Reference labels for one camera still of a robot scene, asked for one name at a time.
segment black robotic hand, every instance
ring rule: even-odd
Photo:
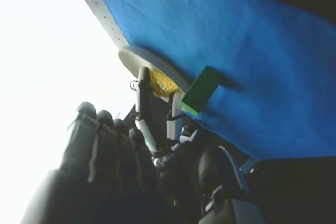
[[[67,135],[60,169],[40,185],[22,224],[158,223],[171,216],[157,197],[156,170],[139,130],[85,102]]]

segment blue tablecloth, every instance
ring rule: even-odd
[[[336,155],[336,25],[277,0],[104,0],[130,44],[232,79],[197,117],[256,159]]]

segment yellow food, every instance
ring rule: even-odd
[[[156,69],[150,69],[149,71],[154,94],[168,98],[178,90],[179,87],[162,72]]]

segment green sponge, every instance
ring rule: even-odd
[[[222,80],[219,72],[206,66],[184,94],[181,107],[197,116]]]

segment bright white light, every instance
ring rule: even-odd
[[[134,77],[84,0],[0,0],[0,223],[58,166],[74,109],[126,116]]]

